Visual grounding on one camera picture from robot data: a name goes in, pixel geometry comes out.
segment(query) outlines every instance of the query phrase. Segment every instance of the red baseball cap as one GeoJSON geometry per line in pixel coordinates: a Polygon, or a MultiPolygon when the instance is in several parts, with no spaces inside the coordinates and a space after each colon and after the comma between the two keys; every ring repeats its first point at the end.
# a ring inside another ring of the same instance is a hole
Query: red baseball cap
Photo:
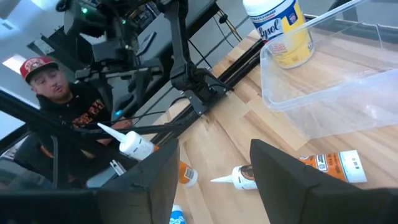
{"type": "Polygon", "coordinates": [[[29,83],[32,76],[46,68],[58,69],[58,64],[48,57],[34,57],[26,60],[19,68],[23,79],[29,83]]]}

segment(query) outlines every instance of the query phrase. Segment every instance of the man's ear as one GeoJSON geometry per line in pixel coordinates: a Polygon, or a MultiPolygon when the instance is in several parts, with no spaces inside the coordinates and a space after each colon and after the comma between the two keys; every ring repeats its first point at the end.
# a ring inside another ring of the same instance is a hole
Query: man's ear
{"type": "Polygon", "coordinates": [[[37,93],[37,89],[36,89],[36,87],[34,87],[34,86],[30,86],[30,89],[33,91],[33,92],[35,92],[35,93],[37,93]]]}

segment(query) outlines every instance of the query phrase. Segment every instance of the orange label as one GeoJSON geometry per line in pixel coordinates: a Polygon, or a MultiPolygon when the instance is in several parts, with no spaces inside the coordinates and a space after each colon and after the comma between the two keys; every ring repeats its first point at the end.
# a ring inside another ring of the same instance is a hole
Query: orange label
{"type": "Polygon", "coordinates": [[[326,174],[336,177],[337,179],[348,182],[344,175],[343,166],[341,165],[338,152],[316,156],[305,156],[299,159],[306,165],[310,165],[326,174]]]}
{"type": "MultiPolygon", "coordinates": [[[[159,146],[155,146],[155,151],[159,150],[159,146]]],[[[187,184],[193,177],[193,169],[186,163],[180,161],[180,169],[178,171],[178,181],[181,184],[187,184]]]]}

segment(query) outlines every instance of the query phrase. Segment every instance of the glue bottle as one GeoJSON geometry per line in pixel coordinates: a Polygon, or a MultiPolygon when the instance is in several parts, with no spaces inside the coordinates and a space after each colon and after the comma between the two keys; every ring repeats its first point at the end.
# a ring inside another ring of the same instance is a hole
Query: glue bottle
{"type": "MultiPolygon", "coordinates": [[[[302,156],[299,160],[334,178],[348,183],[367,182],[357,150],[332,152],[316,156],[302,156]]],[[[216,183],[232,183],[238,190],[257,189],[251,165],[237,166],[232,174],[211,180],[216,183]]]]}
{"type": "Polygon", "coordinates": [[[232,183],[238,190],[257,189],[251,165],[234,167],[231,175],[213,179],[211,181],[216,183],[232,183]]]}
{"type": "MultiPolygon", "coordinates": [[[[135,131],[123,134],[101,123],[98,123],[98,126],[120,142],[119,150],[123,154],[133,159],[137,159],[138,161],[144,160],[154,151],[160,149],[159,146],[156,146],[152,142],[144,139],[135,131]]],[[[191,187],[197,182],[197,180],[198,172],[192,169],[188,164],[180,161],[178,181],[187,187],[191,187]]]]}

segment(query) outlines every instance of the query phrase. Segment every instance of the wooden tabletop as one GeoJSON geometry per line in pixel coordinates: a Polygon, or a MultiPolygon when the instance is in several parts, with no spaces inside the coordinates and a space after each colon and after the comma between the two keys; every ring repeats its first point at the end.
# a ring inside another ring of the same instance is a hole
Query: wooden tabletop
{"type": "MultiPolygon", "coordinates": [[[[258,39],[257,32],[251,32],[213,68],[213,73],[221,75],[258,39]]],[[[179,101],[156,124],[171,121],[187,105],[187,100],[179,101]]],[[[356,186],[398,187],[398,126],[308,141],[284,114],[271,111],[263,103],[259,65],[179,139],[181,160],[199,173],[196,185],[177,188],[175,203],[183,208],[189,224],[269,223],[257,190],[241,191],[233,184],[210,182],[231,174],[234,166],[250,164],[251,139],[261,139],[294,157],[356,149],[368,178],[367,183],[356,186]]]]}

